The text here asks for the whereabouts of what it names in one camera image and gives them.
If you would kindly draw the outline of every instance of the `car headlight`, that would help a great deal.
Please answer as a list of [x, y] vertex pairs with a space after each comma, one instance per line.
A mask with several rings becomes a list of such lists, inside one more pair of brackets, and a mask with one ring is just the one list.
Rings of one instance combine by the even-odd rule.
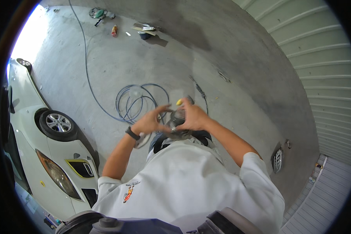
[[74, 188], [71, 183], [69, 177], [66, 173], [59, 167], [56, 163], [46, 157], [42, 152], [35, 149], [36, 154], [40, 162], [42, 163], [44, 169], [46, 169], [48, 175], [52, 178], [52, 180], [69, 196], [75, 199], [81, 199], [77, 193], [77, 190]]

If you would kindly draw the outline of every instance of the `white car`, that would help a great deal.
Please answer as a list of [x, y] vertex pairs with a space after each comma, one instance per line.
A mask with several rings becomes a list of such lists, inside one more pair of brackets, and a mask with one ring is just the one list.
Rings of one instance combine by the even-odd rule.
[[14, 174], [27, 180], [28, 191], [59, 220], [90, 210], [97, 200], [98, 172], [77, 139], [75, 122], [49, 109], [32, 80], [29, 62], [10, 59], [9, 66], [10, 124], [23, 168], [17, 165]]

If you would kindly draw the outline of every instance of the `sunlight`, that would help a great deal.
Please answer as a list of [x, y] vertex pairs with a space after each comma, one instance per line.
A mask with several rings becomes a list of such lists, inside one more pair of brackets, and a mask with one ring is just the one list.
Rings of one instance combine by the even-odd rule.
[[45, 13], [45, 9], [40, 5], [34, 9], [17, 39], [11, 58], [22, 58], [34, 63], [47, 36], [48, 21]]

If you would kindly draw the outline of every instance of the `car tire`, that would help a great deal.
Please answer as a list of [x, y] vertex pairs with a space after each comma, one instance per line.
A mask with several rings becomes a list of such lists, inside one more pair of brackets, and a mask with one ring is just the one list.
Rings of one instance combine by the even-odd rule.
[[26, 67], [29, 74], [31, 74], [31, 71], [33, 70], [33, 66], [31, 65], [31, 63], [29, 61], [18, 58], [17, 62], [19, 62], [22, 66]]
[[69, 116], [60, 111], [43, 112], [39, 118], [39, 126], [47, 137], [60, 142], [70, 142], [77, 138], [77, 125]]

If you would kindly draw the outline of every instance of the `black watch strap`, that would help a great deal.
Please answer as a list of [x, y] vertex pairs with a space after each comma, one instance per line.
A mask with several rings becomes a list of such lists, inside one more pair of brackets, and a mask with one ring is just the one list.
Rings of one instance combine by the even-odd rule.
[[131, 131], [131, 127], [129, 126], [127, 128], [127, 130], [125, 131], [127, 134], [129, 134], [132, 138], [134, 138], [135, 140], [139, 140], [140, 139], [140, 136], [136, 135], [135, 133], [133, 133]]

